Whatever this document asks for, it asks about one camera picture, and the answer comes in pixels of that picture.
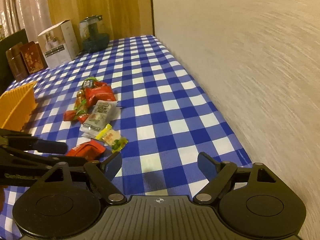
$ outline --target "yellow basket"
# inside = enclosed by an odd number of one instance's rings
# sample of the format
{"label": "yellow basket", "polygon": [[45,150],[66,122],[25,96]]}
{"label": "yellow basket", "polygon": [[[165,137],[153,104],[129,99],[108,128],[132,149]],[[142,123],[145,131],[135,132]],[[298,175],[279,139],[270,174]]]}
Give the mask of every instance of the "yellow basket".
{"label": "yellow basket", "polygon": [[36,81],[5,92],[0,97],[0,127],[20,131],[36,108],[33,87]]}

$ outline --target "candy wrapper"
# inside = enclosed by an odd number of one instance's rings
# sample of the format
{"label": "candy wrapper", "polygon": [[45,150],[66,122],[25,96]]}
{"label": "candy wrapper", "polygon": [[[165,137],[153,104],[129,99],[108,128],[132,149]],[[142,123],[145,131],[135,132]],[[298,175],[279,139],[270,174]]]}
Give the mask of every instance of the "candy wrapper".
{"label": "candy wrapper", "polygon": [[105,129],[96,136],[96,139],[108,144],[112,149],[112,153],[120,152],[128,143],[128,140],[122,137],[117,131],[114,131],[110,124],[107,124]]}
{"label": "candy wrapper", "polygon": [[85,137],[95,138],[113,119],[116,111],[117,101],[107,102],[99,100],[94,107],[92,114],[81,125],[80,131]]}
{"label": "candy wrapper", "polygon": [[82,143],[72,148],[66,156],[83,157],[87,161],[93,161],[99,157],[106,149],[97,141],[91,140],[90,142]]}
{"label": "candy wrapper", "polygon": [[73,110],[66,111],[63,120],[79,120],[81,124],[84,123],[89,116],[88,108],[94,106],[98,100],[116,101],[116,98],[107,83],[100,82],[94,77],[85,79],[77,93]]}

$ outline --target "tablecloth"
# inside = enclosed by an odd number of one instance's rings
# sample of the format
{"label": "tablecloth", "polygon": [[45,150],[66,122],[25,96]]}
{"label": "tablecloth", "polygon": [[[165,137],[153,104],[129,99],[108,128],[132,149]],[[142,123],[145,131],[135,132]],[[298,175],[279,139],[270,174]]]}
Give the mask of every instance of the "tablecloth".
{"label": "tablecloth", "polygon": [[[112,125],[129,142],[112,182],[125,195],[195,195],[208,182],[196,163],[202,151],[217,161],[251,165],[212,101],[154,36],[115,40],[106,50],[13,82],[9,89],[37,81],[38,106],[25,131],[69,148],[87,141],[80,124],[63,122],[62,116],[73,109],[79,87],[90,76],[110,84],[122,107]],[[5,190],[0,236],[7,240],[20,236],[12,207],[26,189]]]}

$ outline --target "metal pin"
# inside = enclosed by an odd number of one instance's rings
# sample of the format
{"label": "metal pin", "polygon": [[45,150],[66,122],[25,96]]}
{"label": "metal pin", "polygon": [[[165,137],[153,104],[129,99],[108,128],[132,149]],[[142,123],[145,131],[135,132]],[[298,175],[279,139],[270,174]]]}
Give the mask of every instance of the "metal pin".
{"label": "metal pin", "polygon": [[111,200],[111,201],[121,201],[124,199],[124,196],[122,194],[118,194],[118,193],[115,193],[115,194],[111,194],[108,196],[108,198]]}
{"label": "metal pin", "polygon": [[202,194],[198,194],[196,196],[196,199],[201,201],[201,202],[205,202],[205,201],[211,200],[211,196],[209,194],[202,193]]}

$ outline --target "yellow candy wrapper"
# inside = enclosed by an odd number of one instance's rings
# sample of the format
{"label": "yellow candy wrapper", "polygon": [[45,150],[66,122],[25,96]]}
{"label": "yellow candy wrapper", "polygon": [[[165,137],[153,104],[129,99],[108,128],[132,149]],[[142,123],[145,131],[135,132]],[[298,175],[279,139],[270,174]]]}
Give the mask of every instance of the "yellow candy wrapper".
{"label": "yellow candy wrapper", "polygon": [[98,133],[96,139],[108,144],[112,149],[112,153],[120,152],[128,143],[128,140],[122,137],[117,131],[114,131],[110,124],[107,124],[107,126]]}

